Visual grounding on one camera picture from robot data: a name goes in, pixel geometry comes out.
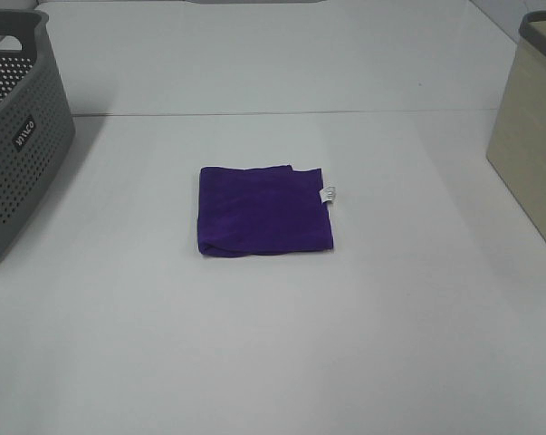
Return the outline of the purple towel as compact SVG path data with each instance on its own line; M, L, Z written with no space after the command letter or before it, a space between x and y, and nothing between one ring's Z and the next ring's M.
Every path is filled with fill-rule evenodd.
M204 256L234 258L334 248L321 199L320 169L204 167L199 173L197 245Z

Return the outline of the grey perforated plastic basket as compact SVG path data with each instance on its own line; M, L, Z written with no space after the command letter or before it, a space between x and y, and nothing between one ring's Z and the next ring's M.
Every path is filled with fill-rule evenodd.
M75 136L41 11L0 9L0 261L57 175Z

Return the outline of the beige storage box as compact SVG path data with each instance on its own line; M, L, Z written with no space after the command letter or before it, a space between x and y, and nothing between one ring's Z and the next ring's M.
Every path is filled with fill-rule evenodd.
M546 242L546 10L519 36L486 158Z

